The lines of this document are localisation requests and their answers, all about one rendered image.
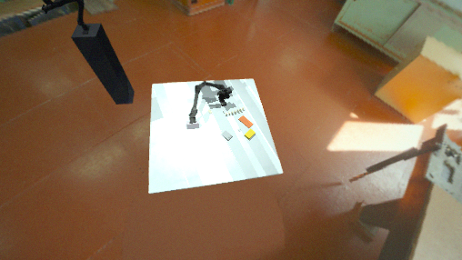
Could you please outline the yellow rectangular block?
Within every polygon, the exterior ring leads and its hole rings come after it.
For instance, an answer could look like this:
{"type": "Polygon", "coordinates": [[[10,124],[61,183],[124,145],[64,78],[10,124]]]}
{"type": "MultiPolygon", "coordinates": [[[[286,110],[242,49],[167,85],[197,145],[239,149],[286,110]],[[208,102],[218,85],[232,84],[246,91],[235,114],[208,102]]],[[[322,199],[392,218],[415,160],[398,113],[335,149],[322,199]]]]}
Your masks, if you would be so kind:
{"type": "Polygon", "coordinates": [[[247,133],[245,133],[245,137],[249,140],[256,132],[250,129],[247,133]]]}

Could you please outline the orange flat square tile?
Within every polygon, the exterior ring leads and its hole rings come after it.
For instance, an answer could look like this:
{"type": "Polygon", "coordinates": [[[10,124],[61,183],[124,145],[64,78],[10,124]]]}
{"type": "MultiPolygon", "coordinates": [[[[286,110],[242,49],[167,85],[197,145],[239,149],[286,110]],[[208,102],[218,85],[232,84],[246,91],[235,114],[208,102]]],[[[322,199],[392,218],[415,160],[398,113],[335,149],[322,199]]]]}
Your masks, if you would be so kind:
{"type": "Polygon", "coordinates": [[[247,119],[245,118],[243,115],[238,119],[240,122],[242,122],[245,126],[247,126],[248,128],[250,128],[253,124],[247,119]]]}

